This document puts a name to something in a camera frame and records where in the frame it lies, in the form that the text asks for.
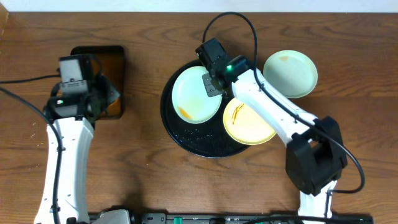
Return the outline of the round black serving tray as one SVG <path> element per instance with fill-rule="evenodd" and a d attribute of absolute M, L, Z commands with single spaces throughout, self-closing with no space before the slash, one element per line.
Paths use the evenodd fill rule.
<path fill-rule="evenodd" d="M 201 124 L 184 121 L 172 105 L 172 87 L 181 73 L 200 66 L 196 59 L 180 67 L 168 80 L 160 100 L 160 115 L 169 136 L 183 149 L 198 156 L 209 158 L 229 157 L 246 150 L 249 146 L 235 141 L 225 130 L 223 113 L 232 97 L 223 97 L 220 108 L 210 120 Z"/>

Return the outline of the orange green sponge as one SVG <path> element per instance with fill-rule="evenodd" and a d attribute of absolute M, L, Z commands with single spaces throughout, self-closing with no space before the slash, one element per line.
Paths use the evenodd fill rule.
<path fill-rule="evenodd" d="M 112 113 L 119 111 L 121 109 L 121 100 L 120 98 L 115 99 L 109 106 L 108 110 Z"/>

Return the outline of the black rectangular water tray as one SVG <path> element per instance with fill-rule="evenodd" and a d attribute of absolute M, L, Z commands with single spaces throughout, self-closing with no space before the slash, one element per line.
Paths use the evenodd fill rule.
<path fill-rule="evenodd" d="M 70 55 L 77 54 L 95 55 L 103 66 L 102 75 L 110 81 L 113 88 L 119 93 L 118 98 L 121 100 L 121 109 L 115 113 L 107 109 L 100 115 L 99 119 L 119 119 L 124 112 L 123 92 L 126 71 L 124 48 L 120 45 L 78 46 L 74 47 L 70 52 Z"/>

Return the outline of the yellow plate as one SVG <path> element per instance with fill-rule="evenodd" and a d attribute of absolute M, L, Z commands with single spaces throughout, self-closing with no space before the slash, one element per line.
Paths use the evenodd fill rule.
<path fill-rule="evenodd" d="M 258 145 L 272 139 L 276 132 L 247 104 L 233 98 L 224 109 L 223 124 L 235 141 Z"/>

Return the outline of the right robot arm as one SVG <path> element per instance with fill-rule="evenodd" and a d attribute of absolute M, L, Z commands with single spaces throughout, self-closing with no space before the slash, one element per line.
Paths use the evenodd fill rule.
<path fill-rule="evenodd" d="M 300 191 L 298 214 L 317 217 L 319 223 L 330 218 L 331 196 L 348 163 L 338 123 L 299 108 L 266 81 L 253 62 L 243 55 L 232 58 L 216 39 L 202 43 L 195 52 L 210 75 L 213 88 L 208 95 L 229 91 L 285 144 L 285 170 Z"/>

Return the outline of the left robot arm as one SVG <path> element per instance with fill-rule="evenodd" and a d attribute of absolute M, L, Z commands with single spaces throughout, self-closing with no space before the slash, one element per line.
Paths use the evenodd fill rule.
<path fill-rule="evenodd" d="M 60 82 L 44 107 L 49 155 L 35 223 L 89 223 L 86 175 L 99 119 L 123 114 L 122 53 L 71 54 L 59 60 Z"/>

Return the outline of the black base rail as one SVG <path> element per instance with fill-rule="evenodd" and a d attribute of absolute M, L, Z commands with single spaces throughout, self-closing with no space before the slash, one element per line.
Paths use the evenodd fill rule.
<path fill-rule="evenodd" d="M 90 223 L 96 222 L 98 219 L 105 216 L 105 212 L 89 213 Z M 165 213 L 145 213 L 141 216 L 129 215 L 129 223 L 142 223 L 142 224 L 209 224 L 209 223 L 224 223 L 224 224 L 242 224 L 250 221 L 258 221 L 260 219 L 269 218 L 267 221 L 260 221 L 258 223 L 325 223 L 314 221 L 301 221 L 301 220 L 281 220 L 276 217 L 296 216 L 289 213 L 272 213 L 263 215 L 184 215 L 184 214 L 165 214 Z M 339 223 L 355 223 L 355 224 L 373 224 L 374 219 L 368 215 L 337 215 L 333 214 L 332 219 L 340 220 Z"/>

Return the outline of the green plate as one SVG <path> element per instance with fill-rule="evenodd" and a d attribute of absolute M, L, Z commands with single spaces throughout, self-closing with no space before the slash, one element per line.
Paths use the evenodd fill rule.
<path fill-rule="evenodd" d="M 272 54 L 264 64 L 263 75 L 287 98 L 301 98 L 310 94 L 318 82 L 314 62 L 295 50 L 281 50 Z"/>
<path fill-rule="evenodd" d="M 172 87 L 172 105 L 177 115 L 191 124 L 208 121 L 218 111 L 222 96 L 207 95 L 202 79 L 207 70 L 202 66 L 185 69 Z"/>

